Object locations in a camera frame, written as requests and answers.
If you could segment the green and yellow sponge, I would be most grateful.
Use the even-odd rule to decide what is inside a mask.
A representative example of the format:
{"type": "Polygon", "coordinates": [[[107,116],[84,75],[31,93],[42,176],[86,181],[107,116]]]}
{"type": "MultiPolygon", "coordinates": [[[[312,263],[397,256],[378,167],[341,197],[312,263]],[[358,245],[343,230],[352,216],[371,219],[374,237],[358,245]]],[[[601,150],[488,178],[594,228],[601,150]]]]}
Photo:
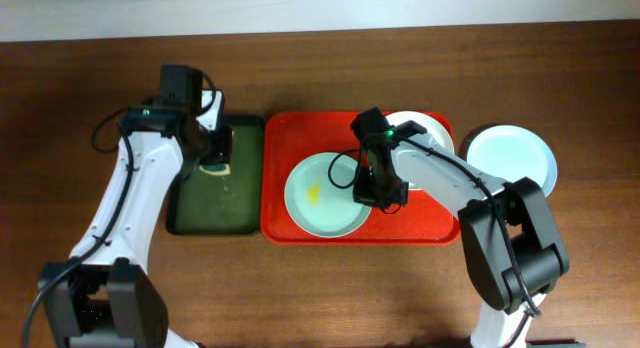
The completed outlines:
{"type": "Polygon", "coordinates": [[[231,174],[230,165],[227,163],[200,165],[199,170],[210,176],[226,176],[231,174]]]}

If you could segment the mint green plate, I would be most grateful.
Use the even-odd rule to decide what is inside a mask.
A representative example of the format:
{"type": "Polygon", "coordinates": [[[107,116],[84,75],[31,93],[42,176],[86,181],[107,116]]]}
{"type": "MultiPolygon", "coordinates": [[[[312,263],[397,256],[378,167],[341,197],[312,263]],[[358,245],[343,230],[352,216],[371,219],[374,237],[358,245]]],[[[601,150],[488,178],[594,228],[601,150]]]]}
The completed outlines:
{"type": "Polygon", "coordinates": [[[335,152],[311,155],[300,161],[289,174],[284,188],[286,211],[303,231],[319,238],[340,238],[360,228],[372,208],[356,203],[352,188],[340,189],[355,176],[356,161],[335,152]]]}

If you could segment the dark green plastic tray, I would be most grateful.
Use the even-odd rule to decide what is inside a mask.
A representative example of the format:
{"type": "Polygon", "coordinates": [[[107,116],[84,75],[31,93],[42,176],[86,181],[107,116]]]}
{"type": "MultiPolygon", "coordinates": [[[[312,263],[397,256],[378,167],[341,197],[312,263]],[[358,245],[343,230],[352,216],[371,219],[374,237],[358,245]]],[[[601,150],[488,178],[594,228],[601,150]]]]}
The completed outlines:
{"type": "Polygon", "coordinates": [[[233,131],[231,174],[185,168],[168,195],[166,230],[174,235],[250,235],[260,228],[265,121],[227,116],[233,131]]]}

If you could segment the white plate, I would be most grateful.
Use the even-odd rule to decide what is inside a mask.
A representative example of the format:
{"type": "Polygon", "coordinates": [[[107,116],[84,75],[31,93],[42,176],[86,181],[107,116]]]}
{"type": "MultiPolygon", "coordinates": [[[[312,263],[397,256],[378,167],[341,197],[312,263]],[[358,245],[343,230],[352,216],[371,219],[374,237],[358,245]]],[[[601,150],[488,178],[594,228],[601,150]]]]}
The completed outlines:
{"type": "Polygon", "coordinates": [[[451,134],[442,123],[430,115],[415,111],[398,111],[387,115],[386,120],[392,127],[399,126],[407,121],[414,121],[426,128],[427,132],[434,137],[440,146],[451,154],[455,153],[451,134]]]}

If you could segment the light blue plate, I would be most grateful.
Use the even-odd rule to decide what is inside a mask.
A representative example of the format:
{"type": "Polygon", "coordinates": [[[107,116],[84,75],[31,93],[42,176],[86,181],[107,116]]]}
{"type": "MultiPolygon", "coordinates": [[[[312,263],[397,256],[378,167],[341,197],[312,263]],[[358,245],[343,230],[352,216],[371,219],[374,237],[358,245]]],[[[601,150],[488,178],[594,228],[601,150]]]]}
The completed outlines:
{"type": "Polygon", "coordinates": [[[532,131],[495,125],[471,139],[465,160],[492,176],[515,182],[529,178],[549,197],[558,180],[558,165],[548,144],[532,131]]]}

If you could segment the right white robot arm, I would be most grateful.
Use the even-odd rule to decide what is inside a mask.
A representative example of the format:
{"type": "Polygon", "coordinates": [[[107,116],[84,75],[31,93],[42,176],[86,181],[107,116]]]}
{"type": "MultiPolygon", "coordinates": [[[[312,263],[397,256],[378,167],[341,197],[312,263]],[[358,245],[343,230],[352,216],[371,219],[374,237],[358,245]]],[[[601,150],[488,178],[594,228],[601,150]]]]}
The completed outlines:
{"type": "Polygon", "coordinates": [[[569,270],[569,257],[542,188],[510,183],[439,145],[409,120],[391,125],[378,108],[350,124],[359,142],[357,203],[385,210],[415,185],[458,221],[469,278],[483,303],[468,347],[526,347],[539,306],[569,270]]]}

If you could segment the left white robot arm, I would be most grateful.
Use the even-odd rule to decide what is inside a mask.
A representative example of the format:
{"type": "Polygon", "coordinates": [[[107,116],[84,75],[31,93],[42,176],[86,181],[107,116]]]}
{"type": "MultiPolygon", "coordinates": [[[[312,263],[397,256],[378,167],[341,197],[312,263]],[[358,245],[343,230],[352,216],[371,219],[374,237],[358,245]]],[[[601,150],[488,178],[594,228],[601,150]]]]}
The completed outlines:
{"type": "Polygon", "coordinates": [[[117,161],[98,210],[64,262],[49,262],[34,308],[43,307],[58,347],[190,347],[169,326],[148,275],[165,196],[189,164],[227,164],[225,97],[203,71],[165,65],[158,93],[104,118],[114,121],[117,161]]]}

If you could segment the red plastic tray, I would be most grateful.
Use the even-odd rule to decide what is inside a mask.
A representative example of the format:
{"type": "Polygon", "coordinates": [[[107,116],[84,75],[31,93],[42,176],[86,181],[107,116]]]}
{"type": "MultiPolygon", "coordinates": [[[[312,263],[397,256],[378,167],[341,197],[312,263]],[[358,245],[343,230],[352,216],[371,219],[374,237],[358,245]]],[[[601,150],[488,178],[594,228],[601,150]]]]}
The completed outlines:
{"type": "Polygon", "coordinates": [[[300,228],[286,210],[286,180],[303,159],[357,146],[350,130],[355,111],[289,111],[266,124],[260,229],[273,243],[288,245],[449,245],[460,236],[458,221],[425,192],[409,193],[408,204],[393,214],[374,209],[355,232],[321,238],[300,228]]]}

